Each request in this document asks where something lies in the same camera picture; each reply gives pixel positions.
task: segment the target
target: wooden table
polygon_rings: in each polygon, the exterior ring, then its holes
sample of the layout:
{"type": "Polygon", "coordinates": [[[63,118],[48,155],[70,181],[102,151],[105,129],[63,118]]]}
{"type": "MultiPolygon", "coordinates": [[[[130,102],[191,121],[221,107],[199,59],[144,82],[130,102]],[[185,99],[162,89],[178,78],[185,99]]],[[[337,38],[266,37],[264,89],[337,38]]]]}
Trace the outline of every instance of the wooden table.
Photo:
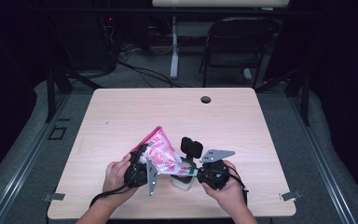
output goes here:
{"type": "MultiPolygon", "coordinates": [[[[94,92],[56,192],[48,217],[79,218],[102,190],[104,172],[119,161],[157,126],[176,152],[184,136],[209,148],[233,150],[232,161],[249,190],[248,204],[256,217],[291,216],[292,201],[269,129],[253,89],[100,89],[94,92]],[[208,96],[204,104],[200,98],[208,96]]],[[[144,185],[118,208],[112,218],[228,217],[196,180],[189,191],[160,175],[154,195],[144,185]]]]}

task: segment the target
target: person's left hand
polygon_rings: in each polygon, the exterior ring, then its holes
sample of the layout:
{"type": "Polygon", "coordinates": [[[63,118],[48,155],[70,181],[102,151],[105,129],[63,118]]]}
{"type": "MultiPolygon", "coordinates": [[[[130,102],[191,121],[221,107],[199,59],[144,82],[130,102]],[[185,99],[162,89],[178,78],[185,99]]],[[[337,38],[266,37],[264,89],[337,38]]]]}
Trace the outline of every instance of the person's left hand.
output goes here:
{"type": "MultiPolygon", "coordinates": [[[[124,174],[130,167],[131,155],[127,154],[121,161],[113,161],[106,168],[105,180],[103,183],[103,192],[118,189],[124,185],[124,174]]],[[[121,191],[123,193],[110,195],[106,198],[114,207],[119,207],[126,202],[137,190],[133,188],[128,190],[124,188],[121,191]]]]}

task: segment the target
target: office chair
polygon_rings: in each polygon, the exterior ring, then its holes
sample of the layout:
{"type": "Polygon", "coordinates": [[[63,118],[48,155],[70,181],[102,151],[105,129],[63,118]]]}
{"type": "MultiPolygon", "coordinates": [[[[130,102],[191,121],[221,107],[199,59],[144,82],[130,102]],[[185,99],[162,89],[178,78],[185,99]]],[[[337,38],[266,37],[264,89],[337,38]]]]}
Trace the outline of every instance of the office chair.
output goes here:
{"type": "Polygon", "coordinates": [[[256,68],[255,88],[267,42],[279,30],[279,23],[266,18],[225,18],[209,29],[200,70],[203,66],[203,87],[207,68],[256,68]]]}

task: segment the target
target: snack bag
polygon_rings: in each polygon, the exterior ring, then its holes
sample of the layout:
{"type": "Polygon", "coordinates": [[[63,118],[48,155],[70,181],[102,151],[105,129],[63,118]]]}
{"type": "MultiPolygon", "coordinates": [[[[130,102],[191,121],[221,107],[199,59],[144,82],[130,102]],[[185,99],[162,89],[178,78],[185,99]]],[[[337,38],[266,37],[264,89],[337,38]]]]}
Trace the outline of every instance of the snack bag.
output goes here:
{"type": "Polygon", "coordinates": [[[148,144],[146,151],[140,158],[141,163],[151,160],[160,174],[189,175],[190,168],[182,163],[182,159],[176,154],[165,132],[158,126],[131,152],[137,151],[140,145],[148,144]]]}

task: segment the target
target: person's right hand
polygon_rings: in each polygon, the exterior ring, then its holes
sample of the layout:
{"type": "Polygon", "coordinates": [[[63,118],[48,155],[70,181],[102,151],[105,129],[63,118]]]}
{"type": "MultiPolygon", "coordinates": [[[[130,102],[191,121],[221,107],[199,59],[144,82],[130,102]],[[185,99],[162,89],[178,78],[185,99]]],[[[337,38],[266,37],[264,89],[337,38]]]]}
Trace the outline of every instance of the person's right hand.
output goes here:
{"type": "MultiPolygon", "coordinates": [[[[226,166],[236,170],[234,164],[223,161],[226,166]]],[[[228,169],[231,175],[237,176],[232,170],[228,169]]],[[[243,199],[241,184],[234,178],[230,178],[227,184],[220,190],[209,187],[206,183],[201,184],[205,192],[215,198],[219,205],[233,218],[235,223],[257,223],[255,217],[245,204],[243,199]]]]}

